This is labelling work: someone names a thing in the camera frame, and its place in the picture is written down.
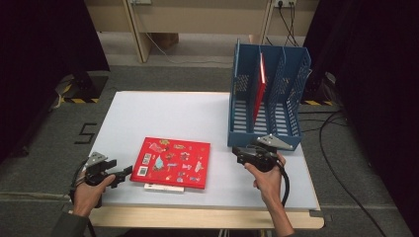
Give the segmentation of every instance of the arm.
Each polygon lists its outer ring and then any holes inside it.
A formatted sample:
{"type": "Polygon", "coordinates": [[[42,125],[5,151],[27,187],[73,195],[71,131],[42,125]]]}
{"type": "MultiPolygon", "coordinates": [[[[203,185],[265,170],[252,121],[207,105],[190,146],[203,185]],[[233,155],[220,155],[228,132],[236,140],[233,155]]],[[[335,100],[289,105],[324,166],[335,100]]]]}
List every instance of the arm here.
{"type": "MultiPolygon", "coordinates": [[[[283,164],[286,159],[278,153],[278,157],[283,164]]],[[[286,211],[281,204],[281,180],[282,175],[280,169],[275,166],[269,172],[260,172],[255,166],[246,163],[244,167],[255,177],[253,187],[258,188],[261,192],[262,201],[268,207],[274,222],[277,236],[289,236],[294,233],[293,227],[287,217],[286,211]]]]}
{"type": "Polygon", "coordinates": [[[72,213],[61,213],[56,222],[51,237],[81,237],[89,222],[89,215],[105,191],[115,179],[115,175],[107,177],[98,186],[79,185],[74,194],[74,208],[72,213]]]}

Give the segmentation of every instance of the black sleeve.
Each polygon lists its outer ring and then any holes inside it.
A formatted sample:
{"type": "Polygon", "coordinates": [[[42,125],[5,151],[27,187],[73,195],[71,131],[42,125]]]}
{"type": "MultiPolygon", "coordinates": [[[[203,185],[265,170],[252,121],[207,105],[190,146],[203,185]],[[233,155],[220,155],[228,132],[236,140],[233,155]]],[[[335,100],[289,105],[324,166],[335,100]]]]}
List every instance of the black sleeve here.
{"type": "Polygon", "coordinates": [[[88,222],[89,218],[62,212],[51,237],[82,237],[88,222]]]}

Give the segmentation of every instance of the handheld controller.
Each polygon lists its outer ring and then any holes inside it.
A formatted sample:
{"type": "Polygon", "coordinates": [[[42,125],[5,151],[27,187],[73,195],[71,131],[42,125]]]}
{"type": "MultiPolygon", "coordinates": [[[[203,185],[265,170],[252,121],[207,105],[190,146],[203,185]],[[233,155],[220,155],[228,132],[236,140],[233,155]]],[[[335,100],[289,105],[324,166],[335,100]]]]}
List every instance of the handheld controller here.
{"type": "MultiPolygon", "coordinates": [[[[89,186],[97,186],[100,183],[102,183],[102,181],[104,181],[108,176],[115,175],[115,179],[109,184],[109,186],[112,189],[114,189],[118,186],[119,183],[122,183],[126,180],[126,176],[132,173],[132,166],[129,166],[120,172],[107,173],[106,170],[109,170],[117,166],[117,160],[107,162],[105,161],[107,159],[108,157],[106,157],[105,155],[99,152],[93,152],[85,164],[86,173],[84,179],[79,182],[85,182],[89,186]]],[[[74,193],[76,187],[77,184],[73,184],[73,187],[70,190],[71,200],[74,200],[74,193]]],[[[102,197],[100,197],[98,204],[95,206],[95,208],[99,208],[101,206],[102,197]]]]}
{"type": "Polygon", "coordinates": [[[232,153],[237,156],[237,163],[242,165],[250,163],[261,172],[269,172],[275,166],[278,166],[286,184],[286,190],[282,200],[282,204],[285,206],[290,194],[290,178],[284,168],[284,164],[277,156],[278,148],[293,149],[292,146],[270,134],[264,137],[258,137],[257,140],[246,147],[233,146],[232,153]]]}
{"type": "Polygon", "coordinates": [[[232,152],[237,156],[237,163],[244,165],[250,163],[262,172],[272,170],[276,164],[275,160],[278,159],[277,155],[272,155],[271,152],[258,148],[239,148],[232,147],[232,152]]]}

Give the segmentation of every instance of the gray carpet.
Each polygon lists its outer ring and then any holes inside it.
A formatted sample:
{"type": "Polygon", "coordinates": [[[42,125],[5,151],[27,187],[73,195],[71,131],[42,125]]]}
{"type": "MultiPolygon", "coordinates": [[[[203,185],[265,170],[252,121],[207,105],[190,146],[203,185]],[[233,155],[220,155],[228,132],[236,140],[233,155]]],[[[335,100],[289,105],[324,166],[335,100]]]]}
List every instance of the gray carpet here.
{"type": "MultiPolygon", "coordinates": [[[[231,69],[114,66],[97,104],[68,104],[50,112],[33,136],[27,157],[9,158],[0,165],[0,236],[48,236],[61,209],[68,204],[71,178],[89,154],[117,91],[228,92],[231,69]],[[79,135],[84,124],[85,133],[79,135]]],[[[320,230],[297,230],[295,236],[380,236],[367,215],[344,191],[326,164],[318,129],[337,107],[300,106],[300,126],[306,130],[302,149],[326,225],[320,230]]],[[[387,236],[411,236],[374,168],[369,166],[357,135],[343,114],[328,124],[322,144],[345,187],[363,204],[387,236]]],[[[96,228],[99,236],[126,231],[96,228]]]]}

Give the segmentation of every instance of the blue file organizer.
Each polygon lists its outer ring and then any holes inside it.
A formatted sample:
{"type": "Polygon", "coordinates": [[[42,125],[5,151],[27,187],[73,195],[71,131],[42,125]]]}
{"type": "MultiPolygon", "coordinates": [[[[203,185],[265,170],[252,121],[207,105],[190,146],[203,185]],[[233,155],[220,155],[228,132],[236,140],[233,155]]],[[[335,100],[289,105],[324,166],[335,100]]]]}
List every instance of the blue file organizer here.
{"type": "Polygon", "coordinates": [[[234,52],[228,114],[228,146],[246,146],[267,134],[291,145],[301,142],[298,106],[310,71],[305,47],[238,42],[234,52]],[[267,86],[256,121],[252,113],[259,77],[260,52],[265,59],[267,86]]]}

